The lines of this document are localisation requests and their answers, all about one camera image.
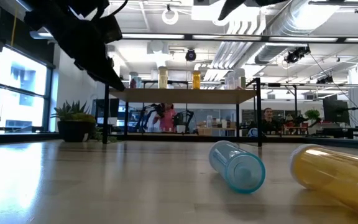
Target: ductwork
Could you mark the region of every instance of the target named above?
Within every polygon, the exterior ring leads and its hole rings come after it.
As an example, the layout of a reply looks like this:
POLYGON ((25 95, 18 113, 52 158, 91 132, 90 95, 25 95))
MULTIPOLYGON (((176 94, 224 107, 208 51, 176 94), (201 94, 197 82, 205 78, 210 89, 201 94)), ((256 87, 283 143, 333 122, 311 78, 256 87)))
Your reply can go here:
MULTIPOLYGON (((265 35, 308 35, 323 25, 338 9, 339 6, 309 5, 309 1, 293 0, 267 28, 265 35)), ((242 67, 245 63, 268 64, 287 48, 282 45, 254 43, 235 67, 242 67)), ((251 68, 251 74, 248 69, 246 72, 248 75, 254 75, 263 68, 264 66, 251 68)))

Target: ceiling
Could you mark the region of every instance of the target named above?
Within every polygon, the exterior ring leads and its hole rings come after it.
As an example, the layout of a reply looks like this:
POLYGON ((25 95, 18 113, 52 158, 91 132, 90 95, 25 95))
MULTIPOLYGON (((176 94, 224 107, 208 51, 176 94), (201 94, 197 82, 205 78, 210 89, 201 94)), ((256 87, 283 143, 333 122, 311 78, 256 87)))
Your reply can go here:
MULTIPOLYGON (((199 14, 195 11, 193 1, 181 1, 178 4, 172 1, 171 8, 179 10, 178 20, 173 25, 168 25, 162 20, 164 4, 154 1, 132 1, 120 13, 116 15, 117 21, 123 32, 153 32, 153 33, 192 33, 192 34, 225 34, 229 25, 217 26, 212 20, 193 20, 192 14, 199 14)), ((266 15, 266 21, 274 18, 286 2, 261 9, 266 15)), ((0 6, 14 14, 15 1, 0 0, 0 6)), ((113 12, 120 4, 112 3, 107 8, 105 14, 113 12)), ((357 7, 341 7, 325 23, 315 29, 310 35, 318 36, 358 36, 358 14, 354 13, 357 7)), ((248 9, 239 11, 242 20, 247 20, 249 16, 248 9)), ((24 17, 24 9, 18 7, 17 15, 19 19, 24 17)), ((167 13, 167 17, 172 17, 172 12, 167 13)), ((110 43, 116 47, 116 55, 119 56, 120 74, 128 79, 129 72, 138 72, 139 74, 149 74, 151 70, 157 69, 157 64, 151 54, 147 54, 147 45, 150 41, 144 40, 120 40, 110 43)), ((213 61, 216 52, 219 50, 221 42, 203 42, 203 41, 165 41, 168 46, 168 56, 165 65, 169 70, 192 71, 197 63, 209 64, 213 61), (195 49, 197 59, 195 62, 186 62, 185 54, 187 49, 195 49)), ((347 69, 358 62, 358 45, 349 44, 311 44, 311 54, 315 55, 319 65, 315 60, 308 56, 301 59, 296 64, 287 65, 283 62, 283 57, 287 51, 282 52, 270 62, 269 66, 263 68, 258 73, 245 71, 247 78, 260 76, 263 82, 307 82, 310 76, 321 73, 322 69, 336 67, 333 70, 333 77, 336 82, 347 82, 347 69)))

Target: window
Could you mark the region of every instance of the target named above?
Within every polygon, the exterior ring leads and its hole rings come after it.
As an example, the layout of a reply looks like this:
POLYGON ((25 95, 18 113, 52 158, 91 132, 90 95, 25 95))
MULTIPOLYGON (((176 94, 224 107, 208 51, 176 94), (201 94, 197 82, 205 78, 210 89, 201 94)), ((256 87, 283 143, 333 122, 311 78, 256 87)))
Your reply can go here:
POLYGON ((0 128, 42 126, 44 99, 0 88, 0 128))
POLYGON ((6 47, 0 53, 0 84, 45 94, 47 68, 6 47))

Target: blue plastic bottle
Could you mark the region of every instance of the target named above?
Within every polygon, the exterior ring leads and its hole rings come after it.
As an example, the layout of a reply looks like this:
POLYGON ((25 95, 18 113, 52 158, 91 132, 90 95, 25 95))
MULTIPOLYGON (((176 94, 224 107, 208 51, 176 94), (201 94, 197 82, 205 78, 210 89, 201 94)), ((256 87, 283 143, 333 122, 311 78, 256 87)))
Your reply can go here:
POLYGON ((249 194, 265 180, 265 166, 252 153, 229 141, 218 141, 209 152, 209 163, 234 190, 249 194))

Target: security camera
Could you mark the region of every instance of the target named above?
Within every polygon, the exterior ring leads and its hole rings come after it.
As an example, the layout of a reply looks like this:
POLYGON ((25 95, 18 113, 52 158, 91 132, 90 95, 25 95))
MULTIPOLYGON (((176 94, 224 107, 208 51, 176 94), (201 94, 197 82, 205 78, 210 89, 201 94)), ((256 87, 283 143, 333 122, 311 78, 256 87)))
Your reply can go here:
POLYGON ((196 52, 194 51, 194 49, 188 49, 187 53, 186 53, 186 61, 188 62, 192 62, 194 60, 196 60, 196 52))

